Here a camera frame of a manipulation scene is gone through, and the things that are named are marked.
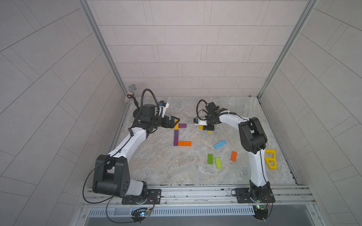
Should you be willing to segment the amber yellow long block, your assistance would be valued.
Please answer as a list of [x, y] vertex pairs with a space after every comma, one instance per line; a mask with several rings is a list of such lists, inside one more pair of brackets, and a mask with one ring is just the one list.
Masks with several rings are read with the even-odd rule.
[[175, 122], [175, 127], [174, 127], [174, 130], [178, 130], [179, 129], [179, 119], [175, 119], [174, 122]]

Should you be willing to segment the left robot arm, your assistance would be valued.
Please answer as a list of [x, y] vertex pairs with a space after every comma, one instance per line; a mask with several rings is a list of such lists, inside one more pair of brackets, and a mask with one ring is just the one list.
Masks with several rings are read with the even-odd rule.
[[169, 103], [165, 101], [140, 107], [126, 138], [109, 154], [97, 158], [92, 185], [94, 193], [136, 202], [147, 200], [147, 183], [131, 179], [128, 162], [141, 143], [157, 128], [173, 129], [180, 121], [177, 117], [165, 115], [168, 107]]

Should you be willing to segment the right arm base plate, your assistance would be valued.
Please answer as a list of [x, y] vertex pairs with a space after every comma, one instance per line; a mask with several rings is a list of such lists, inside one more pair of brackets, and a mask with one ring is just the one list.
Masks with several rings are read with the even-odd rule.
[[268, 186], [235, 188], [231, 195], [237, 198], [238, 203], [275, 203], [273, 192]]

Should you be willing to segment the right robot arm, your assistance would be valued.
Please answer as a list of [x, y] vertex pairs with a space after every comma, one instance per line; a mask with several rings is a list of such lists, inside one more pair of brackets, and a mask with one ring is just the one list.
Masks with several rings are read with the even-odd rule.
[[204, 112], [206, 112], [204, 118], [197, 117], [199, 122], [206, 122], [204, 129], [213, 131], [215, 125], [226, 123], [238, 130], [240, 143], [248, 152], [249, 157], [251, 169], [250, 198], [254, 202], [261, 202], [271, 191], [271, 187], [264, 163], [267, 137], [260, 120], [256, 117], [241, 117], [226, 108], [216, 106], [213, 102], [205, 105]]

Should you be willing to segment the red orange block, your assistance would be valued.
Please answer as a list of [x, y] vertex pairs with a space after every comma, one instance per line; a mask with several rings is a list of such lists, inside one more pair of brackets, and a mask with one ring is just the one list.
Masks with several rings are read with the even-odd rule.
[[232, 162], [236, 162], [236, 160], [237, 160], [237, 152], [235, 152], [235, 151], [232, 151], [232, 155], [231, 155], [231, 161]]

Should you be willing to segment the lime green block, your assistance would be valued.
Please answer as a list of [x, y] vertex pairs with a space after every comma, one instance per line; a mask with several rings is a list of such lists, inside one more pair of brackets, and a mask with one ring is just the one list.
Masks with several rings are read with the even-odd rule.
[[222, 162], [220, 158], [215, 158], [216, 168], [221, 169], [222, 168]]

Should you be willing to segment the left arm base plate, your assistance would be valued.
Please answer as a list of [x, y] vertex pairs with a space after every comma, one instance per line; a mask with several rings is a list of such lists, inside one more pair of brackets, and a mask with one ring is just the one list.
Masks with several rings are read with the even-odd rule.
[[161, 189], [148, 189], [144, 196], [126, 196], [122, 199], [122, 205], [153, 205], [160, 204]]

